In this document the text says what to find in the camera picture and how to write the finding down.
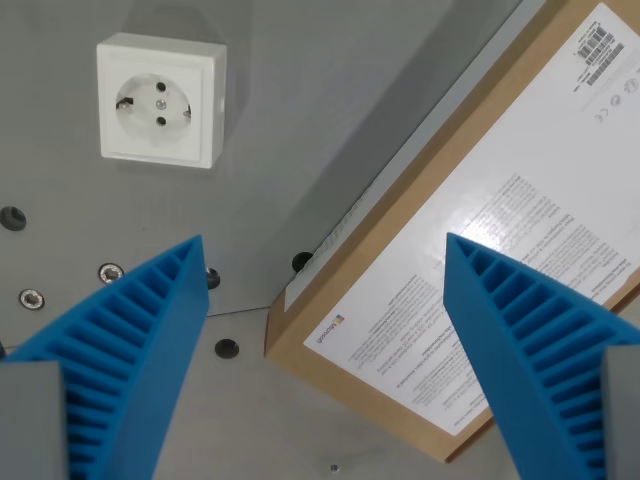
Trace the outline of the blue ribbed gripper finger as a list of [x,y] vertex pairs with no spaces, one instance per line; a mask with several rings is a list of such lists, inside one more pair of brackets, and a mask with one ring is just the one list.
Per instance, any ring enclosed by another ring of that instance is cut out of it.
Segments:
[[454,233],[443,301],[519,476],[611,478],[603,361],[638,346],[638,328]]
[[60,367],[71,478],[152,478],[208,309],[196,235],[92,294],[7,356],[9,363]]

